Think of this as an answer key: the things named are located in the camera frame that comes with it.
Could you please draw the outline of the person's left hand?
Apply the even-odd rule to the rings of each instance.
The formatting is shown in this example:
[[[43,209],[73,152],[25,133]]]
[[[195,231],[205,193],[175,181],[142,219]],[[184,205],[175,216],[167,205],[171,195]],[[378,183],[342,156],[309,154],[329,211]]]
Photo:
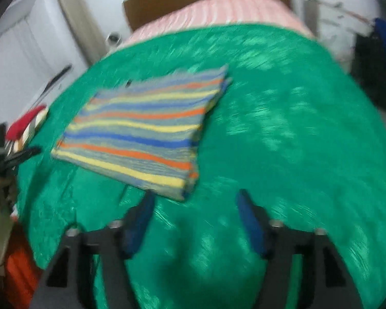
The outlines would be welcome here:
[[[17,195],[16,177],[0,177],[0,229],[12,223],[10,204],[15,203]]]

